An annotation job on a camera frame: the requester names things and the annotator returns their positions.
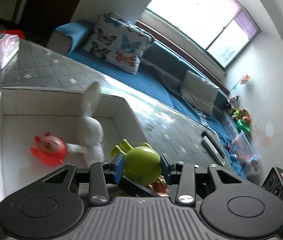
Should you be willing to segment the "green alien toy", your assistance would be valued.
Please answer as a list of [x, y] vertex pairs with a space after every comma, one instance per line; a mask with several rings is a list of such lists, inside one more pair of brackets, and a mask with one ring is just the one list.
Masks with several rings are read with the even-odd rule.
[[168, 194], [168, 185], [161, 175], [161, 156], [147, 143], [133, 147], [124, 139], [115, 145], [111, 157], [124, 155], [123, 175], [161, 195]]

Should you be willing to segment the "red round pig toy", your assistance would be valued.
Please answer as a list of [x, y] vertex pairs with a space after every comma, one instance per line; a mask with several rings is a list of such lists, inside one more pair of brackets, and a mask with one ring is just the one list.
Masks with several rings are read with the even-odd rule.
[[57, 166], [64, 163], [67, 154], [66, 143], [59, 137], [55, 137], [50, 132], [43, 137], [34, 137], [36, 146], [32, 146], [32, 155], [38, 158], [46, 166]]

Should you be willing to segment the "grey quilted star tablecloth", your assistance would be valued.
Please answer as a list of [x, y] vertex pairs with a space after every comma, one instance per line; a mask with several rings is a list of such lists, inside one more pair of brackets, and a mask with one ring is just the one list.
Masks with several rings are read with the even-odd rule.
[[88, 65], [23, 40], [18, 54], [0, 71], [0, 88], [29, 86], [81, 91], [96, 80], [104, 93], [127, 98], [156, 150], [167, 153], [174, 161], [199, 165], [210, 162], [196, 131], [204, 124]]

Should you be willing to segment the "grey remote control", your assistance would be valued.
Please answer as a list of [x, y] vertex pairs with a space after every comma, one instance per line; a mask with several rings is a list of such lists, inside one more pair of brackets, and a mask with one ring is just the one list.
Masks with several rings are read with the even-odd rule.
[[208, 152], [216, 160], [216, 162], [220, 166], [225, 166], [226, 161], [224, 151], [220, 148], [217, 142], [211, 137], [211, 135], [207, 131], [202, 132], [202, 142], [207, 148]]

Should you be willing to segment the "white rabbit figurine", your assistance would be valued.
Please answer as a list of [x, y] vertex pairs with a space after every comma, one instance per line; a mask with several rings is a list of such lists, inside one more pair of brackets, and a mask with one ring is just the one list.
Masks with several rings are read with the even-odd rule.
[[80, 153], [88, 167], [103, 161], [103, 128], [93, 118], [93, 114], [101, 99], [100, 83], [93, 82], [83, 93], [81, 100], [81, 117], [78, 122], [77, 144], [66, 144], [68, 153]]

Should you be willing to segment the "clear plastic toy bin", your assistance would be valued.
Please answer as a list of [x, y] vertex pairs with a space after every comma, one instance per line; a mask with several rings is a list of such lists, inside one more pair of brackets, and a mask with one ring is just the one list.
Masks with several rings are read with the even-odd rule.
[[239, 169], [241, 167], [247, 171], [258, 172], [259, 156], [243, 131], [232, 140], [229, 158], [234, 168]]

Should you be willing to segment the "pile of stuffed toys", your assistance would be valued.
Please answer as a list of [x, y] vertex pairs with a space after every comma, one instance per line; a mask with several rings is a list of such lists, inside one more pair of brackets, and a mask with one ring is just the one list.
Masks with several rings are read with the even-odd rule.
[[237, 102], [240, 96], [231, 96], [228, 99], [229, 114], [235, 122], [239, 131], [244, 132], [247, 135], [251, 133], [251, 116], [247, 109], [237, 106]]

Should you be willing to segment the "white cushion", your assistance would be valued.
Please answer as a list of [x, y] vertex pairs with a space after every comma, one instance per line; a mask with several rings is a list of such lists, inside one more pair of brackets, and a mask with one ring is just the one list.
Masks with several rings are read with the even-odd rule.
[[180, 94], [191, 106], [211, 116], [218, 87], [188, 70], [182, 82]]

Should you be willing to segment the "blue sofa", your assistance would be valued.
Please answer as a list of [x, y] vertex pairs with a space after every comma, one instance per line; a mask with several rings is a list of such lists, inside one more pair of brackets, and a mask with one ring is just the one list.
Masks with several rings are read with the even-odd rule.
[[93, 34], [93, 28], [94, 23], [88, 20], [64, 24], [52, 32], [47, 47], [88, 65], [210, 127], [216, 131], [232, 171], [242, 178], [248, 177], [247, 166], [233, 157], [235, 152], [231, 142], [238, 135], [238, 131], [234, 121], [228, 115], [230, 104], [224, 92], [218, 91], [213, 113], [207, 115], [192, 106], [180, 93], [186, 75], [192, 77], [195, 84], [202, 80], [207, 81], [207, 78], [184, 58], [161, 42], [155, 41], [144, 53], [137, 74], [132, 75], [84, 49], [84, 45]]

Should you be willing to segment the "white cardboard storage box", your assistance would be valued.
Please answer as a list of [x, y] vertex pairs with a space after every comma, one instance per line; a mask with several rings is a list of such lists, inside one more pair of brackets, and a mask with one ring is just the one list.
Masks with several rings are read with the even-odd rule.
[[[34, 137], [50, 132], [74, 144], [82, 115], [81, 101], [80, 92], [62, 89], [0, 89], [0, 202], [54, 170], [31, 154]], [[106, 160], [110, 160], [113, 146], [123, 139], [133, 146], [146, 142], [137, 116], [120, 96], [102, 94], [94, 117], [103, 127]]]

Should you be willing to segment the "butterfly print pillow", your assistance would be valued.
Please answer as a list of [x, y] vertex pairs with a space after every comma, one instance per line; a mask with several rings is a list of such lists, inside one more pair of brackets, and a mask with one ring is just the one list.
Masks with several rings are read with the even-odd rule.
[[136, 75], [143, 54], [154, 41], [153, 35], [112, 11], [98, 16], [83, 49], [129, 74]]

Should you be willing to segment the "pink tissue pack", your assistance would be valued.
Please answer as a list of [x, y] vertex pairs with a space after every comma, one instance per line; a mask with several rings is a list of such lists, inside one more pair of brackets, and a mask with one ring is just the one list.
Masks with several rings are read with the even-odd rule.
[[19, 50], [19, 36], [14, 34], [0, 35], [0, 70], [4, 69]]

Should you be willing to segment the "window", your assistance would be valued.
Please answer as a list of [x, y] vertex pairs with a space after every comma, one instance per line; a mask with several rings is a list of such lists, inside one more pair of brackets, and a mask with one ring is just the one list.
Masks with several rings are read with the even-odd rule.
[[140, 21], [221, 70], [259, 33], [238, 0], [150, 0]]

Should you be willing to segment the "wall flower decoration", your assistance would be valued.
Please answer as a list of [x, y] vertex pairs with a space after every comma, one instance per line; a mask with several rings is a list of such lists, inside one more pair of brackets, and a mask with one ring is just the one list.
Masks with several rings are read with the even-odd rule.
[[245, 85], [249, 83], [250, 76], [249, 75], [243, 75], [238, 81], [235, 83], [235, 85], [232, 87], [231, 91], [236, 90], [238, 85]]

